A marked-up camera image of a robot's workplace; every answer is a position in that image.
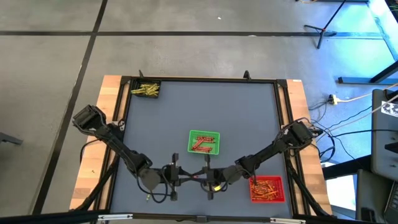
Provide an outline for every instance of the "white cable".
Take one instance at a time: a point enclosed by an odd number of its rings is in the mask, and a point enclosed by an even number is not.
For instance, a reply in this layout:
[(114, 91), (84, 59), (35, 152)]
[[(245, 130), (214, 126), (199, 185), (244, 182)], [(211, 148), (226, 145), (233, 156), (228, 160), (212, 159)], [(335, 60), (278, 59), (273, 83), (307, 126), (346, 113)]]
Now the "white cable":
[[(394, 99), (396, 99), (396, 98), (398, 98), (398, 95), (394, 96), (393, 98), (391, 98), (391, 99), (390, 99), (389, 101), (387, 101), (386, 103), (390, 103), (390, 102), (392, 102), (392, 101), (393, 101)], [(366, 114), (366, 115), (364, 115), (364, 116), (362, 116), (362, 117), (360, 117), (360, 118), (358, 118), (358, 119), (355, 119), (355, 120), (353, 120), (353, 121), (350, 121), (349, 123), (346, 123), (346, 124), (337, 126), (337, 127), (333, 128), (333, 129), (327, 131), (327, 132), (331, 135), (331, 132), (332, 132), (332, 131), (335, 131), (335, 130), (338, 129), (338, 128), (342, 128), (342, 127), (344, 127), (344, 126), (347, 126), (347, 125), (349, 125), (349, 124), (352, 124), (352, 123), (354, 123), (354, 122), (357, 122), (357, 121), (359, 121), (359, 120), (361, 120), (361, 119), (367, 117), (368, 115), (373, 114), (374, 112), (378, 111), (383, 105), (384, 105), (384, 104), (381, 104), (378, 108), (372, 110), (370, 113), (368, 113), (368, 114)], [(326, 133), (323, 134), (323, 135), (318, 139), (318, 141), (319, 141), (321, 138), (323, 138), (325, 135), (327, 135), (327, 134), (326, 134)]]
[[(388, 90), (388, 89), (390, 89), (390, 88), (392, 88), (392, 87), (395, 87), (395, 86), (397, 86), (397, 85), (398, 85), (398, 83), (393, 84), (392, 86), (387, 87), (387, 88), (385, 88), (385, 89), (383, 89), (383, 90)], [(336, 98), (336, 101), (337, 101), (338, 103), (339, 103), (339, 102), (347, 103), (347, 102), (351, 102), (351, 101), (354, 101), (354, 100), (358, 100), (358, 99), (364, 98), (365, 96), (369, 96), (370, 94), (372, 94), (372, 93), (368, 93), (368, 94), (365, 94), (365, 95), (363, 95), (363, 96), (358, 96), (358, 97), (355, 97), (355, 98), (352, 98), (352, 99), (349, 99), (349, 100), (341, 100), (341, 99), (339, 99), (339, 98)]]

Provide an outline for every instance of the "gray table surface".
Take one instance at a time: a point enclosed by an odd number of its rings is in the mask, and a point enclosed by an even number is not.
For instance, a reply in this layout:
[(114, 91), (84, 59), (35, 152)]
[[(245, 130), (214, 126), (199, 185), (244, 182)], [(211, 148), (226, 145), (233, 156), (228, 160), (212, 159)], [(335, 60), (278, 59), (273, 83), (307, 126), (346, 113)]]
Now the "gray table surface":
[[(372, 110), (379, 107), (382, 101), (387, 101), (383, 90), (373, 90)], [(396, 130), (398, 129), (398, 118), (377, 110), (372, 114), (372, 129)], [(397, 133), (387, 131), (372, 132), (372, 172), (395, 181), (398, 181), (398, 154), (388, 151), (384, 146), (397, 141)]]
[[(158, 99), (132, 96), (124, 143), (146, 154), (152, 167), (161, 168), (179, 153), (178, 164), (188, 172), (205, 165), (204, 155), (188, 153), (191, 129), (220, 133), (220, 154), (211, 166), (227, 167), (236, 159), (269, 145), (278, 130), (278, 115), (271, 84), (162, 82)], [(284, 183), (284, 203), (252, 203), (249, 181), (241, 178), (226, 192), (208, 200), (199, 183), (177, 188), (178, 200), (146, 202), (135, 178), (120, 162), (113, 192), (112, 212), (220, 215), (232, 217), (291, 217), (284, 158), (278, 154), (261, 164), (257, 175), (279, 175)], [(164, 192), (159, 185), (155, 192)]]

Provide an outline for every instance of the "green tray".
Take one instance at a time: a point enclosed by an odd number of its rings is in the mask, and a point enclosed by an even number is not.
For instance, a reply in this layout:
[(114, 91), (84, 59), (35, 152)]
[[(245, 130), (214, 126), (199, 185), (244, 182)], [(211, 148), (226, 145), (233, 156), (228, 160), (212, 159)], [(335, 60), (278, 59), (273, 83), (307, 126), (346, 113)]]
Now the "green tray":
[[(192, 150), (192, 147), (198, 141), (197, 140), (198, 136), (214, 138), (214, 143), (203, 142), (202, 144), (200, 144), (200, 146), (212, 147), (213, 149), (210, 152), (196, 152), (196, 151)], [(191, 130), (189, 132), (188, 152), (218, 155), (218, 153), (220, 152), (220, 134), (216, 133), (216, 132), (211, 132), (211, 131)]]

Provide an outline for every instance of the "concrete floor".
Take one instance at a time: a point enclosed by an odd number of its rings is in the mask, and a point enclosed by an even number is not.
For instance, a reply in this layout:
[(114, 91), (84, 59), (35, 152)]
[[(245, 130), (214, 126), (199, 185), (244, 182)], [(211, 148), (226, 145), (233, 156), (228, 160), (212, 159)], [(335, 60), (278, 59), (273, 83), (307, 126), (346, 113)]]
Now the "concrete floor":
[[(92, 30), (100, 0), (0, 2), (0, 30)], [(303, 32), (323, 26), (336, 2), (300, 4), (291, 0), (113, 0), (100, 30), (218, 30)], [(330, 29), (379, 32), (366, 4), (349, 3)], [(24, 140), (0, 144), (0, 216), (29, 212), (89, 37), (0, 36), (0, 131)], [(394, 62), (386, 43), (368, 39), (304, 37), (97, 37), (75, 112), (95, 104), (103, 75), (241, 77), (303, 80), (308, 105), (329, 94), (339, 98), (384, 86), (339, 85), (335, 77), (371, 77)], [(365, 109), (364, 98), (328, 106), (321, 123), (329, 126)], [(313, 111), (316, 119), (318, 112)], [(370, 117), (344, 131), (370, 128)], [(341, 138), (354, 156), (370, 153), (370, 134)], [(44, 212), (68, 209), (86, 137), (70, 126)], [(327, 139), (320, 149), (329, 147)], [(349, 160), (340, 146), (335, 161)]]

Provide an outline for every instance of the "red tray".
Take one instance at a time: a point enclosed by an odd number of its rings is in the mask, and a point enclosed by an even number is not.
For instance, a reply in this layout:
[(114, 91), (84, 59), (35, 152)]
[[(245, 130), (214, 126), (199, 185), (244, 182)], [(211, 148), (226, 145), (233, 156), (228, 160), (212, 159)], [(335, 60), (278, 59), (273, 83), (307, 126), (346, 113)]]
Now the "red tray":
[(262, 181), (266, 180), (267, 184), (269, 184), (274, 191), (275, 195), (270, 196), (269, 199), (256, 199), (254, 198), (254, 192), (252, 190), (253, 187), (256, 187), (253, 182), (253, 178), (250, 178), (250, 199), (253, 203), (282, 203), (285, 202), (285, 192), (284, 185), (282, 183), (282, 177), (280, 176), (256, 176), (257, 183), (260, 184)]

